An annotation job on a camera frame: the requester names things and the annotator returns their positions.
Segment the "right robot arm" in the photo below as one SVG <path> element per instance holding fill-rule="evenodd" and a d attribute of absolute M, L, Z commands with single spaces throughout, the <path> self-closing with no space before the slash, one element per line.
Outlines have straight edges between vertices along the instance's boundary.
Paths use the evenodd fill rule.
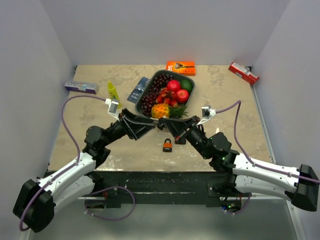
<path fill-rule="evenodd" d="M 315 212 L 318 208 L 320 180 L 313 168 L 281 166 L 249 157 L 244 151 L 232 150 L 227 137 L 218 132 L 211 137 L 197 124 L 200 119 L 160 118 L 159 126 L 166 127 L 176 140 L 187 140 L 218 173 L 227 180 L 218 191 L 233 197 L 237 193 L 260 193 L 279 197 L 295 207 Z"/>

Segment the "large black key bunch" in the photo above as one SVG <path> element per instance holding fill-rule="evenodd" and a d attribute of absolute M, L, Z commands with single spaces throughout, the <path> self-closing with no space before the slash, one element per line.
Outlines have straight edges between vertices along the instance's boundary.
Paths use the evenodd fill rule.
<path fill-rule="evenodd" d="M 155 126 L 157 127 L 158 130 L 161 130 L 161 125 L 159 124 L 158 121 L 154 122 Z"/>

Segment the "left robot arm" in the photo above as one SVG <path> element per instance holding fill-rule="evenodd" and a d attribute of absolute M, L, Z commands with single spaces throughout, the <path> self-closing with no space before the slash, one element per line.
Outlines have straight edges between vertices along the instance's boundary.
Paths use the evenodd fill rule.
<path fill-rule="evenodd" d="M 107 145 L 128 136 L 138 140 L 155 128 L 154 121 L 128 111 L 126 108 L 108 128 L 91 126 L 85 133 L 85 147 L 78 150 L 74 160 L 64 167 L 36 181 L 26 181 L 13 207 L 19 219 L 19 229 L 42 231 L 55 214 L 78 198 L 91 194 L 99 196 L 104 184 L 97 179 L 95 169 L 106 161 Z"/>

